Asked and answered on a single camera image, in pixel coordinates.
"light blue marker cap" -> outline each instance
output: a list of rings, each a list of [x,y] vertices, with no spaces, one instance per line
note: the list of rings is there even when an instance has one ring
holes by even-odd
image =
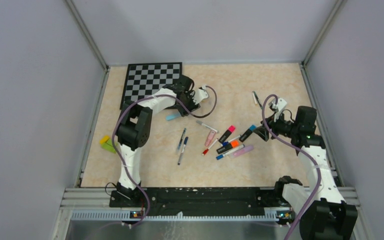
[[[178,113],[175,113],[175,114],[171,114],[171,115],[168,115],[168,116],[166,116],[165,117],[165,120],[167,120],[167,121],[171,121],[171,120],[173,120],[173,119],[177,119],[178,117],[180,117],[181,115],[180,115],[180,113],[178,112]]]

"orange marker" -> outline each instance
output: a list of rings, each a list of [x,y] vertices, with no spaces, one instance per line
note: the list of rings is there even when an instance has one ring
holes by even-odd
[[[224,152],[227,152],[230,149],[236,148],[237,146],[239,146],[239,142],[238,142],[238,140],[234,140],[231,143],[218,148],[217,153],[222,154]]]

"blue pen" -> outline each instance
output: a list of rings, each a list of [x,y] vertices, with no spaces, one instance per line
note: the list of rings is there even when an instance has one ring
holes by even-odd
[[[180,165],[180,162],[182,161],[183,152],[185,151],[185,147],[186,147],[186,143],[188,142],[188,139],[189,139],[188,136],[184,138],[183,148],[181,149],[181,153],[180,153],[179,161],[177,162],[177,165]]]
[[[183,133],[181,134],[181,138],[179,141],[179,145],[177,146],[176,153],[178,153],[180,150],[180,146],[182,145],[182,141],[183,141],[183,137],[185,136],[185,133],[186,133],[186,127],[183,129]]]

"yellow sticky note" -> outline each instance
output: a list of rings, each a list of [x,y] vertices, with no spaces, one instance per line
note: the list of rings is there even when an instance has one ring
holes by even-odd
[[[99,141],[99,144],[104,144],[106,143],[108,140],[110,140],[110,136],[108,135],[105,135],[100,141]]]

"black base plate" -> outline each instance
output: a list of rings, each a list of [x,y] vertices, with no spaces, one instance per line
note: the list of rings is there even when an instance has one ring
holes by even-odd
[[[144,189],[151,204],[148,216],[174,216],[179,212],[184,216],[262,216],[265,214],[265,207],[280,206],[273,188],[148,187]],[[141,198],[133,202],[114,190],[111,192],[109,206],[140,208],[143,200],[146,208],[146,200],[143,196]]]

